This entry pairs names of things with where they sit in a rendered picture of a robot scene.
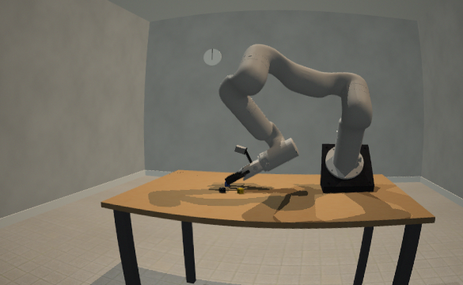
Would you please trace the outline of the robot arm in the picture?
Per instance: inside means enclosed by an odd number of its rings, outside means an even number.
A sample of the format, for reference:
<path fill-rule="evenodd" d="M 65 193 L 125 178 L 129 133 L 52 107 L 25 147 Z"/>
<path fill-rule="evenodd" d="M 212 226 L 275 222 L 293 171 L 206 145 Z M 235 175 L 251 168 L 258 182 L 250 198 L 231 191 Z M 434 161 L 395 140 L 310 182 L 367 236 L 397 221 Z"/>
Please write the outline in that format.
<path fill-rule="evenodd" d="M 338 123 L 336 145 L 327 153 L 325 164 L 335 177 L 357 177 L 364 164 L 360 150 L 365 128 L 370 126 L 373 116 L 366 81 L 357 74 L 325 73 L 301 66 L 267 45 L 250 46 L 237 72 L 222 81 L 219 96 L 255 139 L 264 140 L 270 146 L 260 154 L 260 161 L 267 171 L 299 155 L 294 141 L 285 141 L 279 129 L 269 122 L 250 97 L 262 90 L 268 74 L 296 93 L 309 97 L 341 97 L 342 117 Z"/>

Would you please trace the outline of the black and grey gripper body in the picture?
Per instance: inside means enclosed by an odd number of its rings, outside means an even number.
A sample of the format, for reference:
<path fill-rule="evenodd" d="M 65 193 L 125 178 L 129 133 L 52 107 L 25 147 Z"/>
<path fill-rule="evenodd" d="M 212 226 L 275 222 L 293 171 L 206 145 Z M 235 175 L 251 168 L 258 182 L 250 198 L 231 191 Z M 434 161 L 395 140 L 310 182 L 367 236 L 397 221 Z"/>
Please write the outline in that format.
<path fill-rule="evenodd" d="M 253 167 L 254 166 L 254 167 Z M 239 173 L 243 173 L 245 171 L 249 170 L 250 173 L 246 174 L 245 177 L 243 178 L 245 180 L 249 179 L 250 177 L 255 176 L 256 174 L 262 172 L 263 170 L 266 172 L 267 170 L 263 167 L 261 161 L 260 161 L 260 156 L 258 156 L 258 159 L 253 161 L 252 163 L 247 164 L 243 168 L 239 170 Z"/>

